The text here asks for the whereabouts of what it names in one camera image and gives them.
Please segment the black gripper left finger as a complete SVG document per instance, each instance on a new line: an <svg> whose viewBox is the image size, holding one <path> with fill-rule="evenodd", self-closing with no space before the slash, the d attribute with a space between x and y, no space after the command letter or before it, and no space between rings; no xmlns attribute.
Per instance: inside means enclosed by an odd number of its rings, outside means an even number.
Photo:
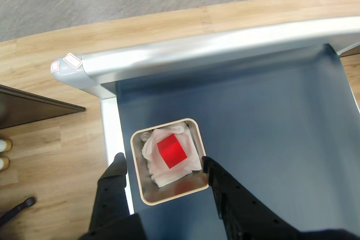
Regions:
<svg viewBox="0 0 360 240"><path fill-rule="evenodd" d="M130 216L125 188L127 162L123 153L115 155L113 162L97 181L89 230L108 225L112 221L123 220Z"/></svg>

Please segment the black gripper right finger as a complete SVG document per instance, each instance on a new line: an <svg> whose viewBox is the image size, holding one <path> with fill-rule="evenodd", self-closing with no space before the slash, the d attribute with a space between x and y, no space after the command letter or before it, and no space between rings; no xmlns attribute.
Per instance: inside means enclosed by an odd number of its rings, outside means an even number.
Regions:
<svg viewBox="0 0 360 240"><path fill-rule="evenodd" d="M220 164L202 157L228 239L299 239L300 232L258 200Z"/></svg>

